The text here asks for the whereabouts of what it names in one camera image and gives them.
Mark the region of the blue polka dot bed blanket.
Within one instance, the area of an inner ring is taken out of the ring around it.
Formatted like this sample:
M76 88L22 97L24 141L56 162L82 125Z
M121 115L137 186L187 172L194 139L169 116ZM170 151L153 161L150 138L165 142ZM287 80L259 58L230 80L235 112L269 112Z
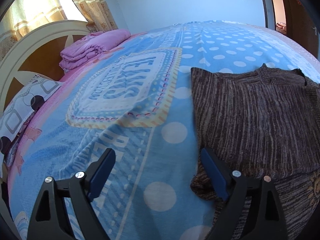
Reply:
M109 237L202 239L214 206L190 189L197 170L190 70L239 74L263 64L319 81L318 60L297 43L223 21L140 34L72 70L29 123L8 176L21 238L47 176L70 178L112 148L114 169L92 203Z

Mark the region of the cream wooden headboard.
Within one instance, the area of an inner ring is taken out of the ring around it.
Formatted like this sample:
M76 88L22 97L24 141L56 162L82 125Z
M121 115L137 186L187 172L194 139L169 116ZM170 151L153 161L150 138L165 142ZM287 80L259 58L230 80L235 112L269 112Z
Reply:
M1 112L34 75L59 81L60 52L90 33L81 21L58 21L43 25L14 44L1 61Z

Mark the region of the brown knitted sun-pattern sweater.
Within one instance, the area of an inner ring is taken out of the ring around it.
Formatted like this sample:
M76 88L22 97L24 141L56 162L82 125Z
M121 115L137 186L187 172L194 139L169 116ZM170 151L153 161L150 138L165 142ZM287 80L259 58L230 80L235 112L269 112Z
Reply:
M217 202L214 223L225 202L201 163L206 147L231 170L271 178L287 239L319 237L319 84L299 69L225 74L193 68L191 94L200 152L190 187Z

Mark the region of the patterned white grey pillow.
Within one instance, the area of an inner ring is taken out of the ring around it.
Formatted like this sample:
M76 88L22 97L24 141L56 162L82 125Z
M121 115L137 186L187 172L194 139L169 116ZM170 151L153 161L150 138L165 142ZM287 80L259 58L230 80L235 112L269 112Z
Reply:
M10 167L29 122L43 104L61 87L59 81L35 75L11 100L1 117L1 153Z

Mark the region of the brown wooden door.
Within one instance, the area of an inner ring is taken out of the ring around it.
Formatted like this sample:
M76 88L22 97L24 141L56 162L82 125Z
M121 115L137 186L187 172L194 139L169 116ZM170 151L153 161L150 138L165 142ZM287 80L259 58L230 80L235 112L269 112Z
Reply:
M312 27L315 24L299 0L283 0L287 36L318 57L319 39Z

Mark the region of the yellow patterned curtain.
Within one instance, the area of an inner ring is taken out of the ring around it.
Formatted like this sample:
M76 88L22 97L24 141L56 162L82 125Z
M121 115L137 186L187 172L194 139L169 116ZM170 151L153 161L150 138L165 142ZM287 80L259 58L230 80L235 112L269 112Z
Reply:
M118 29L105 0L71 0L91 32ZM1 20L1 59L14 44L48 23L67 20L60 0L14 0Z

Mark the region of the folded pink quilt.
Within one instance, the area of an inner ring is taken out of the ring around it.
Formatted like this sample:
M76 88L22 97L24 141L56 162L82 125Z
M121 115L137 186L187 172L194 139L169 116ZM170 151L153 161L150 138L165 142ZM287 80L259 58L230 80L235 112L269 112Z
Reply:
M131 33L126 29L99 31L77 40L61 51L59 66L65 71L73 70L87 63L95 56L108 52L126 41Z

